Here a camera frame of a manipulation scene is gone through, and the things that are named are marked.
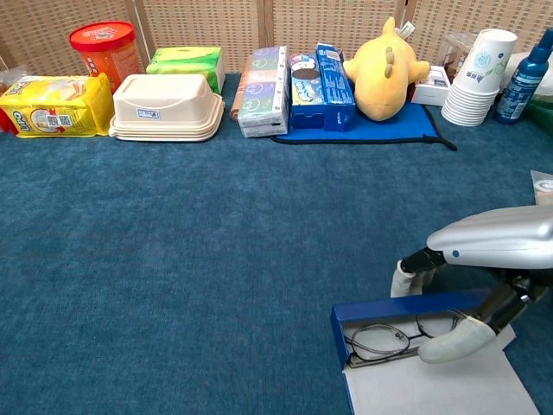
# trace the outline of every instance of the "plastic bottle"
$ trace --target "plastic bottle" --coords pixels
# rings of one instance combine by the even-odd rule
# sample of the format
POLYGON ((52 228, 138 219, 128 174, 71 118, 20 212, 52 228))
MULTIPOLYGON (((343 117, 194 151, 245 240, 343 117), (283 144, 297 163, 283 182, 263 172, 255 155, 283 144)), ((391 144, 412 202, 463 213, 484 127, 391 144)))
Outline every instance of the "plastic bottle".
POLYGON ((515 124, 547 72, 553 49, 553 28, 547 28, 541 41, 523 59, 499 100, 493 117, 503 124, 515 124))

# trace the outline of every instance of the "stack of paper cups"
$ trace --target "stack of paper cups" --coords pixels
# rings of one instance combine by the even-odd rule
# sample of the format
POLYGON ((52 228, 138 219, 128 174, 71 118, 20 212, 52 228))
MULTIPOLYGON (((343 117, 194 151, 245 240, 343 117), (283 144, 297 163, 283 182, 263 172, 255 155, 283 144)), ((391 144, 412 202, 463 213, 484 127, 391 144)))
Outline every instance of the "stack of paper cups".
POLYGON ((442 108, 449 122, 463 126, 482 124, 499 92, 499 84, 517 36, 501 29, 480 32, 442 108))

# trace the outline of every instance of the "bottle cap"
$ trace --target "bottle cap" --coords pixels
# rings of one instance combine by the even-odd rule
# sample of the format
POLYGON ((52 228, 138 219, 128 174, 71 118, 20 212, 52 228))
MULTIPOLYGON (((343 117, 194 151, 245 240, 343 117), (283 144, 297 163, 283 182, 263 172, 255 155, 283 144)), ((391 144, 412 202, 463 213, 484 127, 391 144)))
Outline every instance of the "bottle cap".
POLYGON ((553 28, 547 28, 539 43, 532 49, 528 59, 536 62, 546 62, 553 50, 553 28))

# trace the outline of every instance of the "green tissue package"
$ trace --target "green tissue package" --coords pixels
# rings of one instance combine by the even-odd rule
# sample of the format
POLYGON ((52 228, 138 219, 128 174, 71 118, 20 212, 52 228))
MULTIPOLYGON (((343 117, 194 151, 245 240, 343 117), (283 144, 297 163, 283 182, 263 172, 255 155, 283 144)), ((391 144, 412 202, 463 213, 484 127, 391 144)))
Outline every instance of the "green tissue package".
POLYGON ((159 48, 146 73, 199 73, 206 77, 214 93, 221 94, 225 82, 221 48, 183 46, 159 48))
POLYGON ((553 102, 531 100, 524 113, 553 137, 553 102))

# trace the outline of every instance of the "eyeglasses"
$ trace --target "eyeglasses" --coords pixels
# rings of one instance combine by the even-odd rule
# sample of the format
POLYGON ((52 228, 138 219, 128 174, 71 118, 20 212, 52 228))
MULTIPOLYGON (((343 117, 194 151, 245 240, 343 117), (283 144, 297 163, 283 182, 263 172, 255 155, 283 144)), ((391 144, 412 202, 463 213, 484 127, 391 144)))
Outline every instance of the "eyeglasses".
POLYGON ((367 324, 356 329, 351 336, 345 336, 352 349, 348 364, 350 367, 364 367, 414 356, 422 341, 445 335, 465 317, 460 311, 450 310, 439 315, 416 316, 414 322, 395 326, 367 324))

